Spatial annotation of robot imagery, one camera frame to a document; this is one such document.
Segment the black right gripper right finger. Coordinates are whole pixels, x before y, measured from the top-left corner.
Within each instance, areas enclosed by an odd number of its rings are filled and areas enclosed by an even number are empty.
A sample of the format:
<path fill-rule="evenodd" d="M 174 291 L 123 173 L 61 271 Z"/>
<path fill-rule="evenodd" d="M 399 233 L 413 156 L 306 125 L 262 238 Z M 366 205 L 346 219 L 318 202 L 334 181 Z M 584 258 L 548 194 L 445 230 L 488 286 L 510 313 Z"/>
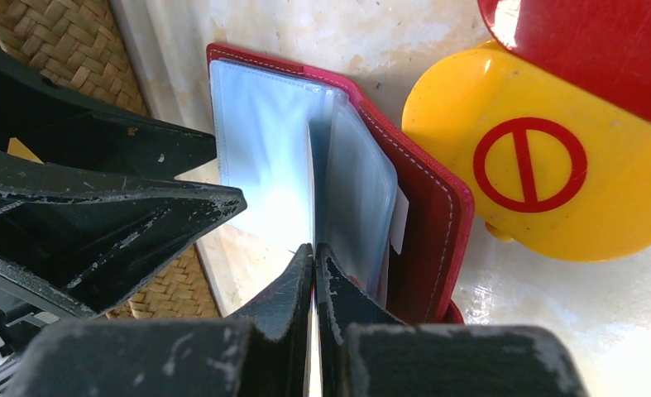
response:
<path fill-rule="evenodd" d="M 546 329 L 410 325 L 355 286 L 330 246 L 317 246 L 314 269 L 326 396 L 586 395 Z"/>

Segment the red leather card holder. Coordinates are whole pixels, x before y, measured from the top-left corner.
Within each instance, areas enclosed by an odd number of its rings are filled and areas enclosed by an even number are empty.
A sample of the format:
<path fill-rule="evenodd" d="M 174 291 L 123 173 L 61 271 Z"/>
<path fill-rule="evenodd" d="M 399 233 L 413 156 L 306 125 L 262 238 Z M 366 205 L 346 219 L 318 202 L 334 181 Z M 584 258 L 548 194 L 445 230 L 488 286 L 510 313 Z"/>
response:
<path fill-rule="evenodd" d="M 340 74 L 220 43 L 206 56 L 219 179 L 247 201 L 234 227 L 290 251 L 326 243 L 396 317 L 461 323 L 467 185 Z"/>

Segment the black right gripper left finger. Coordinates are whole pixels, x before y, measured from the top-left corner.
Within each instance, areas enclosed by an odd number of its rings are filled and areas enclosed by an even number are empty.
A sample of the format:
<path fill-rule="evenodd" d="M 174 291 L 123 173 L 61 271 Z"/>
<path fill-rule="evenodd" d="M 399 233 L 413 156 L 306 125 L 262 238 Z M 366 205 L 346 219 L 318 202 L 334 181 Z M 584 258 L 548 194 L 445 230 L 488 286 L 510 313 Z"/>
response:
<path fill-rule="evenodd" d="M 226 318 L 64 320 L 23 355 L 7 396 L 304 396 L 313 248 Z"/>

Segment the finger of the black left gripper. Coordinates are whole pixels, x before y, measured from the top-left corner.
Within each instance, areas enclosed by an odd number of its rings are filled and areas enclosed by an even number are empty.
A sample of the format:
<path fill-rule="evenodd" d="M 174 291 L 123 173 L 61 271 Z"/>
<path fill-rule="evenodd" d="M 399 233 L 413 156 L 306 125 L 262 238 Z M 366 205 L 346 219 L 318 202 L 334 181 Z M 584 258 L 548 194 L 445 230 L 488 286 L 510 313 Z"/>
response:
<path fill-rule="evenodd" d="M 246 207 L 237 188 L 43 165 L 0 151 L 0 276 L 64 315 L 96 317 Z"/>
<path fill-rule="evenodd" d="M 172 179 L 217 157 L 208 133 L 55 84 L 0 49 L 0 151 L 12 138 L 45 163 L 147 179 Z"/>

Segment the gold credit card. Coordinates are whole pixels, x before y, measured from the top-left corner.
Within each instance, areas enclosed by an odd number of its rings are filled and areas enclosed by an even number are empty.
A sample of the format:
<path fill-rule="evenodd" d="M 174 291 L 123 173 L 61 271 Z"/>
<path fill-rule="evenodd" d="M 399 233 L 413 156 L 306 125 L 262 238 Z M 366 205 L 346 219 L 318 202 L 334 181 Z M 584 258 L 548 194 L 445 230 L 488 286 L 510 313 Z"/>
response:
<path fill-rule="evenodd" d="M 15 157 L 29 160 L 38 164 L 43 164 L 43 161 L 35 155 L 27 146 L 25 146 L 16 137 L 12 137 L 8 141 L 7 153 Z"/>

